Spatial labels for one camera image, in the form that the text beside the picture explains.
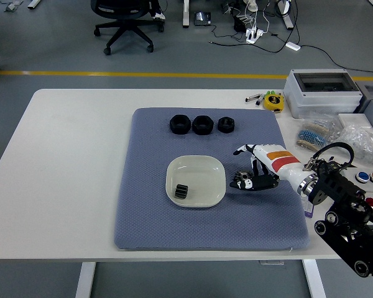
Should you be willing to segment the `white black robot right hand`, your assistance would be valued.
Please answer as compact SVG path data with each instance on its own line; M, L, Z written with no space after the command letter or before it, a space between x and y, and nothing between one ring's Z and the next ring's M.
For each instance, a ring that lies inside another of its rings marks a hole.
M304 170L304 165L281 145L243 145L234 154L249 152L252 174L241 174L230 186L244 191L262 191L277 187L280 180L288 181L301 196L309 194L317 175Z

